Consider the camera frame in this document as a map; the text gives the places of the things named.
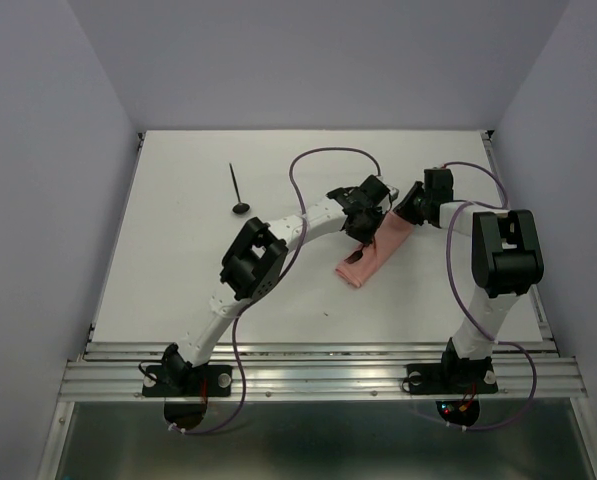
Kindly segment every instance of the metal extrusion bar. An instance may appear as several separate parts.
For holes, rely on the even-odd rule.
[[[331,362],[248,362],[249,401],[403,401],[437,399],[411,396],[401,390],[406,370],[400,361],[367,359],[362,363]],[[537,357],[537,398],[585,397],[586,392],[574,359]],[[494,369],[500,392],[491,398],[524,398],[531,387],[531,370],[524,358],[496,358]],[[141,395],[143,377],[133,362],[72,362],[67,366],[59,401],[157,401]],[[235,371],[232,395],[212,399],[237,402],[242,388]],[[184,401],[189,399],[168,399]]]
[[[531,342],[524,344],[531,353],[557,355],[558,350],[553,340],[553,335],[547,323],[540,324],[542,342]],[[158,359],[167,347],[167,343],[96,343],[87,345],[85,360],[153,360]],[[418,361],[438,359],[447,347],[446,343],[376,343],[376,344],[240,344],[241,353],[253,360],[257,357],[261,360],[271,358],[308,355],[309,357],[325,356],[391,356],[394,359]],[[497,355],[518,355],[518,352],[510,347],[496,346],[494,352]],[[230,361],[233,360],[233,347],[230,343],[219,343],[214,349],[212,360]]]

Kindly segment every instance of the metal frame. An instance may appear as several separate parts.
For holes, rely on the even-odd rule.
[[[69,425],[74,412],[73,402],[58,401],[51,420],[49,436],[42,452],[42,460],[38,469],[38,480],[54,480],[60,466],[60,457],[67,441]]]
[[[447,396],[412,396],[402,391],[401,383],[406,376],[404,365],[411,359],[406,356],[395,359],[390,357],[392,355],[387,354],[349,359],[346,355],[335,355],[330,359],[315,359],[309,354],[295,353],[291,360],[247,358],[243,361],[247,377],[247,400],[314,402],[449,399]],[[534,361],[540,377],[537,398],[586,396],[575,359],[539,356]],[[225,363],[235,365],[233,359]],[[524,357],[497,356],[494,370],[500,391],[491,398],[527,397],[532,377]],[[143,375],[138,371],[136,362],[71,362],[67,365],[58,399],[66,402],[163,401],[162,398],[144,398],[141,394],[142,387]],[[237,370],[234,370],[231,388],[231,396],[212,398],[211,401],[240,401],[242,380]],[[167,399],[172,402],[189,400],[194,399]]]
[[[597,479],[597,424],[591,412],[588,398],[572,398],[571,406],[574,410],[576,423],[580,429],[587,457]]]
[[[482,132],[481,138],[491,168],[497,172],[489,136]],[[559,356],[535,286],[530,295],[543,338],[542,342],[524,344],[538,369],[536,397],[570,399],[597,478],[597,425],[589,409],[578,365],[573,358]],[[413,397],[401,389],[406,374],[404,365],[437,362],[445,346],[444,343],[242,344],[239,350],[247,378],[248,401],[415,401],[423,398]],[[83,356],[70,362],[65,370],[39,479],[55,478],[75,402],[163,401],[142,396],[143,377],[137,365],[140,361],[159,359],[165,347],[164,343],[90,341],[87,344]],[[524,356],[501,346],[496,346],[494,352],[500,392],[488,398],[525,398],[531,385],[531,370]],[[235,365],[232,346],[218,344],[212,361]],[[241,392],[240,374],[235,369],[231,397],[212,401],[236,402]]]

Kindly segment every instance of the black mounting bracket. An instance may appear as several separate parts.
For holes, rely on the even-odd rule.
[[[262,249],[262,255],[255,249]],[[257,301],[267,295],[280,277],[288,249],[258,217],[248,220],[222,259],[220,281],[235,292],[236,300]]]
[[[542,279],[542,261],[534,217],[529,210],[506,216],[474,213],[471,272],[490,298],[506,293],[523,295]]]
[[[167,370],[162,365],[149,365],[145,369],[158,381],[153,385],[143,384],[142,395],[149,398],[166,397],[229,397],[231,395],[230,365],[203,365],[192,370],[184,383],[175,383],[168,376]]]
[[[440,363],[412,363],[406,368],[403,390],[411,395],[463,394],[474,385],[479,395],[498,392],[491,357],[483,360],[458,358],[451,339]]]
[[[425,183],[415,182],[394,213],[414,225],[440,227],[440,206],[454,201],[454,177],[448,168],[425,170]]]
[[[389,195],[387,187],[375,175],[368,176],[358,187],[337,188],[327,198],[337,201],[347,215],[343,230],[363,245],[369,245],[383,218],[380,203]]]
[[[142,394],[145,397],[228,397],[232,370],[230,365],[194,367],[178,353],[178,345],[172,343],[165,349],[160,364],[145,369],[148,376]]]

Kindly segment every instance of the cable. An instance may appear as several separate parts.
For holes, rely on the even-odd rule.
[[[471,167],[471,168],[475,168],[476,170],[480,170],[481,172],[483,172],[484,174],[489,176],[489,178],[491,178],[496,183],[496,186],[498,187],[498,189],[500,190],[500,194],[502,195],[502,207],[495,207],[493,205],[488,205],[486,203],[480,203],[480,202],[473,202],[473,203],[475,203],[476,205],[481,205],[483,207],[487,207],[487,208],[507,208],[507,206],[509,205],[509,196],[507,195],[507,190],[505,189],[505,186],[502,184],[502,182],[496,176],[496,174],[490,172],[489,170],[487,170],[484,167],[481,167],[480,165],[476,165],[475,163],[471,163],[471,162],[447,162],[447,163],[443,164],[441,166],[441,168],[446,168],[451,165],[462,165],[464,167]]]
[[[296,192],[296,197],[298,197],[298,204],[300,205],[300,213],[302,215],[302,229],[300,231],[300,236],[298,237],[298,242],[296,243],[296,249],[294,250],[294,254],[291,257],[291,259],[289,260],[289,263],[287,264],[287,266],[284,268],[284,270],[278,277],[278,283],[280,283],[280,281],[283,278],[285,278],[287,273],[289,273],[289,270],[291,270],[291,268],[294,266],[294,263],[296,263],[296,259],[298,258],[298,255],[300,254],[300,250],[302,249],[302,246],[305,243],[305,238],[307,236],[308,225],[307,225],[307,219],[305,218],[305,215],[307,214],[307,207],[305,206],[305,201],[303,199],[302,193],[300,191],[300,188],[298,187],[298,184],[296,183],[296,179],[294,178],[294,167],[302,158],[304,158],[308,155],[312,155],[314,153],[321,153],[321,152],[352,152],[352,153],[358,153],[360,155],[364,155],[365,157],[369,158],[369,160],[371,160],[373,162],[373,164],[376,166],[377,175],[380,176],[382,174],[382,170],[380,168],[380,164],[378,163],[378,160],[376,160],[369,153],[365,152],[364,150],[360,150],[358,148],[352,148],[352,147],[314,148],[312,150],[308,150],[304,153],[301,153],[296,158],[294,158],[294,160],[291,162],[291,165],[289,166],[289,181],[291,182],[291,185],[294,187],[294,190]],[[249,305],[245,305],[237,313],[236,318],[234,319],[234,323],[231,327],[231,343],[232,343],[232,346],[234,349],[234,357],[236,358],[236,365],[238,365],[238,371],[240,372],[240,378],[241,378],[241,382],[242,382],[242,394],[240,396],[240,401],[238,402],[238,406],[236,407],[236,409],[232,412],[232,414],[226,420],[224,420],[219,425],[209,428],[208,430],[203,430],[201,432],[195,432],[193,430],[183,430],[173,424],[170,424],[169,428],[171,428],[172,430],[175,430],[179,433],[183,433],[185,435],[207,435],[207,434],[215,433],[218,430],[222,430],[223,428],[225,428],[242,411],[243,407],[245,406],[245,398],[247,397],[247,379],[245,377],[245,369],[242,365],[242,360],[240,359],[240,352],[238,351],[238,341],[236,339],[236,331],[238,328],[238,321],[240,320],[242,315],[247,310],[249,310],[249,308],[254,306],[256,303],[257,302],[252,302]]]

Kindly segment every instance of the glass panel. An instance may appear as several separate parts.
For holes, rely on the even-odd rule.
[[[518,401],[485,401],[480,425]],[[233,404],[214,404],[216,420]],[[413,402],[248,404],[205,437],[168,432],[162,405],[79,404],[57,478],[544,479],[593,478],[568,400],[536,401],[522,421],[461,433],[412,414]],[[433,402],[417,405],[436,416]]]

